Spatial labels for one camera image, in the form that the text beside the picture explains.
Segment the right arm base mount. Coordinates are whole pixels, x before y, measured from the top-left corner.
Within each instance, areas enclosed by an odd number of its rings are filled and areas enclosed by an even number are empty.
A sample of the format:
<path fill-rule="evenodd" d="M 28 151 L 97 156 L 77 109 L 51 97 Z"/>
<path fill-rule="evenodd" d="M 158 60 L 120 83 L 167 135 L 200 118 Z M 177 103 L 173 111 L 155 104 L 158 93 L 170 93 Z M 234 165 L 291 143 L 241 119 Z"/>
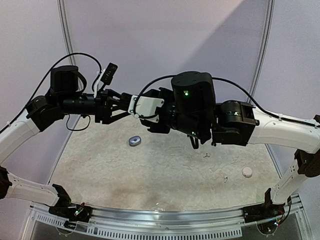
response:
<path fill-rule="evenodd" d="M 252 223 L 278 217 L 285 213 L 285 204 L 255 204 L 243 207 L 244 222 Z"/>

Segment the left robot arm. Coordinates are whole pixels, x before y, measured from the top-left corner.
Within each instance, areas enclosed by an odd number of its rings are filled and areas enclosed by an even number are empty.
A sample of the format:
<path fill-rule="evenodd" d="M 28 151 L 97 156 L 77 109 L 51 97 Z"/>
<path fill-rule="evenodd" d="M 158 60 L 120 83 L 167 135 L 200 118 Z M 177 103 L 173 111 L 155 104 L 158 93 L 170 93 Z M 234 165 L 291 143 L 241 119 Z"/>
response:
<path fill-rule="evenodd" d="M 24 142 L 43 132 L 66 115 L 94 116 L 101 124 L 111 124 L 129 115 L 132 95 L 111 89 L 93 94 L 78 89 L 78 82 L 87 83 L 75 65 L 50 70 L 50 87 L 45 95 L 33 98 L 12 123 L 0 132 L 0 160 L 6 160 Z M 0 169 L 0 197 L 16 198 L 54 207 L 63 217 L 74 213 L 74 205 L 60 185 L 41 185 L 21 179 Z"/>

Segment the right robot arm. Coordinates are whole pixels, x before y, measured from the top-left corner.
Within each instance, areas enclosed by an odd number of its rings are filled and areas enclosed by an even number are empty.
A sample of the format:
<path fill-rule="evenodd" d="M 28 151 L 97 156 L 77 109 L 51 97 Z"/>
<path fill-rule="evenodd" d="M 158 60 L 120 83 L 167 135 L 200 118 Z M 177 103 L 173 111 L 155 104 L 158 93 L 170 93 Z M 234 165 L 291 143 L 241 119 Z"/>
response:
<path fill-rule="evenodd" d="M 172 75 L 171 89 L 155 92 L 147 87 L 131 100 L 131 113 L 152 133 L 176 130 L 187 134 L 192 147 L 212 145 L 271 144 L 294 148 L 294 160 L 259 206 L 269 218 L 308 178 L 320 174 L 320 117 L 296 118 L 263 109 L 255 100 L 216 102 L 214 78 L 207 72 L 186 71 Z"/>

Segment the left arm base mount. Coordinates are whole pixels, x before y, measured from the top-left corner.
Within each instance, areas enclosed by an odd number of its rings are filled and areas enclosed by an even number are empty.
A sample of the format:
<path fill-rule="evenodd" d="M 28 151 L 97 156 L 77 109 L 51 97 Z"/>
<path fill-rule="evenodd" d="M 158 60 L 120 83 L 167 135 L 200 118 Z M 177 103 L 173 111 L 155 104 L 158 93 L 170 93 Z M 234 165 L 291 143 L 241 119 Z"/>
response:
<path fill-rule="evenodd" d="M 88 223 L 93 213 L 93 208 L 85 203 L 71 203 L 68 206 L 51 206 L 48 210 L 51 215 L 68 219 L 69 222 Z"/>

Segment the blue earbud charging case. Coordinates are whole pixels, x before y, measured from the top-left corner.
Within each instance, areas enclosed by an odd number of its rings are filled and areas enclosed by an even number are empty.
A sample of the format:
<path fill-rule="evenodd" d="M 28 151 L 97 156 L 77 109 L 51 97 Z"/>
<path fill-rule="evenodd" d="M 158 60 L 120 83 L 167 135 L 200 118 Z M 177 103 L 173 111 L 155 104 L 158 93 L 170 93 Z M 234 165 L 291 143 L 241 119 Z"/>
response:
<path fill-rule="evenodd" d="M 130 147 L 138 146 L 141 142 L 142 142 L 142 139 L 138 135 L 133 136 L 133 137 L 129 138 L 129 140 L 128 140 L 128 144 Z"/>

